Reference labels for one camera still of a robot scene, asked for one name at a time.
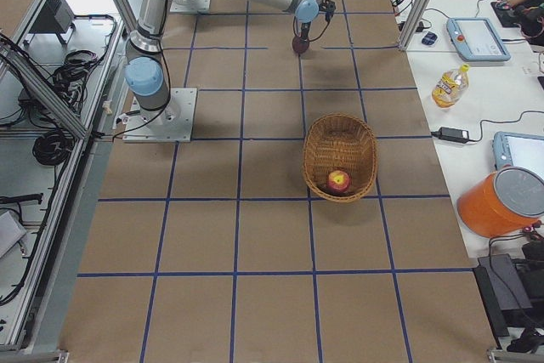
red apple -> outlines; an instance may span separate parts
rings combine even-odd
[[[351,184],[351,178],[342,170],[333,170],[326,178],[326,187],[333,195],[345,192]]]

basket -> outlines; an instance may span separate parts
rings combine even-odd
[[[340,196],[326,191],[333,170],[343,170],[351,178]],[[359,118],[330,114],[314,122],[304,141],[303,176],[308,187],[330,201],[351,202],[366,195],[377,174],[376,137]]]

orange bucket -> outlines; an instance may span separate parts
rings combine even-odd
[[[522,167],[504,167],[459,197],[457,211],[484,237],[521,229],[544,214],[544,180]]]

plastic bottle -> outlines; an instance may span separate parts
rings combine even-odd
[[[459,68],[442,74],[442,78],[433,89],[433,100],[440,108],[454,105],[468,88],[467,71],[470,65],[463,64]]]

tablet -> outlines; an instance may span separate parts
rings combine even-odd
[[[544,136],[497,132],[493,138],[496,168],[524,167],[544,179]]]
[[[510,60],[510,53],[489,19],[450,18],[446,28],[451,42],[463,60]]]

